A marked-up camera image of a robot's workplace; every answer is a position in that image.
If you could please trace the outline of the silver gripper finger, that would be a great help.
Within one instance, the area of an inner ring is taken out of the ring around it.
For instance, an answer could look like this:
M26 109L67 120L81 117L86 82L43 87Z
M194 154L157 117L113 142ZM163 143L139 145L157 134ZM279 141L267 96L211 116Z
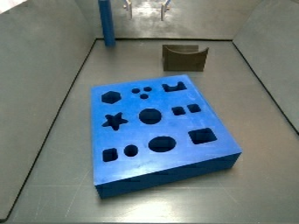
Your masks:
M133 2L131 0L125 0L125 8L129 14L129 19L133 19Z
M165 14L170 10L170 3L171 3L171 1L173 0L165 0L163 3L162 3L162 13L161 13L162 21L165 21Z

